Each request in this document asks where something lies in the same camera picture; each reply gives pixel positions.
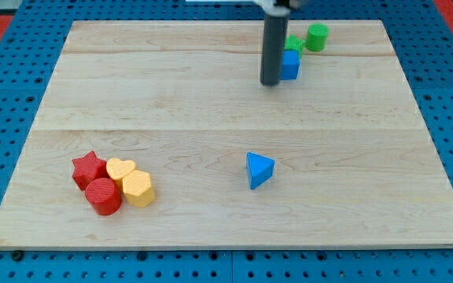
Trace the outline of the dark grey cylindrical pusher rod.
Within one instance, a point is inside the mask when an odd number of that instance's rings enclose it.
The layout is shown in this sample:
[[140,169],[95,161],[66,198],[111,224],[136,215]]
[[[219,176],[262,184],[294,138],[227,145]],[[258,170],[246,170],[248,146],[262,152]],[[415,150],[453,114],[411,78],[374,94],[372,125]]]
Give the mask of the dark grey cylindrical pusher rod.
[[277,86],[281,80],[283,54],[289,15],[265,15],[260,64],[260,83]]

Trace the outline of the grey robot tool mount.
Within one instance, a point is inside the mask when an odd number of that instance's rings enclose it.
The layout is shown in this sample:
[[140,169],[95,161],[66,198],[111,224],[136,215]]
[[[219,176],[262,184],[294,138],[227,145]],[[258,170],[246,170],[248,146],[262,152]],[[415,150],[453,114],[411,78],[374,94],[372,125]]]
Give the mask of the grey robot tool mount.
[[269,16],[288,16],[305,7],[309,0],[252,0]]

